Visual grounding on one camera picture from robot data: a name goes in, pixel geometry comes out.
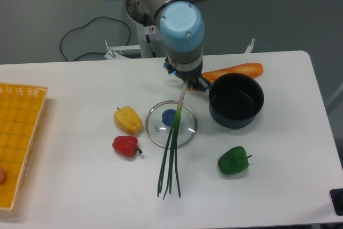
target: gray wall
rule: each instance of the gray wall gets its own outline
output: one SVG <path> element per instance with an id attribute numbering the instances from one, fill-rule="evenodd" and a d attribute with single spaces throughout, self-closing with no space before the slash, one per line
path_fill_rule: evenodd
<path id="1" fill-rule="evenodd" d="M 62 36 L 96 16 L 130 23 L 130 44 L 138 43 L 124 0 L 0 0 L 0 7 L 0 64 L 64 61 L 58 48 Z M 206 55 L 242 53 L 256 38 L 256 52 L 307 51 L 324 102 L 343 82 L 343 0 L 208 0 L 198 7 L 206 26 Z M 123 45 L 127 36 L 124 26 L 100 20 L 67 37 L 63 50 L 73 59 L 105 51 L 105 39 L 111 46 Z M 329 118 L 341 153 L 342 117 L 340 104 Z"/>

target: black pot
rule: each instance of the black pot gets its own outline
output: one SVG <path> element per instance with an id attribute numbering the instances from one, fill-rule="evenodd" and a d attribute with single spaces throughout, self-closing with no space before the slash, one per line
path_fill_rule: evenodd
<path id="1" fill-rule="evenodd" d="M 210 113 L 216 122 L 227 128 L 239 129 L 250 124 L 263 102 L 261 86 L 241 73 L 223 75 L 210 88 Z"/>

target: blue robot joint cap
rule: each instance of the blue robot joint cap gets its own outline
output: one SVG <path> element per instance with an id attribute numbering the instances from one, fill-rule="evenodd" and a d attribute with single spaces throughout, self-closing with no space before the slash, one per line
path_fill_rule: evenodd
<path id="1" fill-rule="evenodd" d="M 203 41 L 205 26 L 199 9 L 189 2 L 175 2 L 165 8 L 160 32 L 168 47 L 180 52 L 197 48 Z"/>

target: yellow bell pepper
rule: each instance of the yellow bell pepper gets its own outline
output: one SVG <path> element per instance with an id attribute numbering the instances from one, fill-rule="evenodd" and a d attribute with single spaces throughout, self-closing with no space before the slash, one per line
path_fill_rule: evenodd
<path id="1" fill-rule="evenodd" d="M 141 119 L 129 106 L 118 109 L 114 113 L 113 120 L 119 129 L 130 135 L 139 134 L 142 129 Z"/>

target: red bell pepper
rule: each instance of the red bell pepper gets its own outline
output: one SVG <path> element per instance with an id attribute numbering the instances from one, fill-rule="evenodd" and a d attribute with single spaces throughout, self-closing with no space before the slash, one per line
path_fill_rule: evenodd
<path id="1" fill-rule="evenodd" d="M 120 155 L 132 158 L 136 155 L 137 151 L 139 154 L 143 153 L 137 144 L 138 139 L 135 136 L 118 136 L 115 137 L 112 147 Z"/>

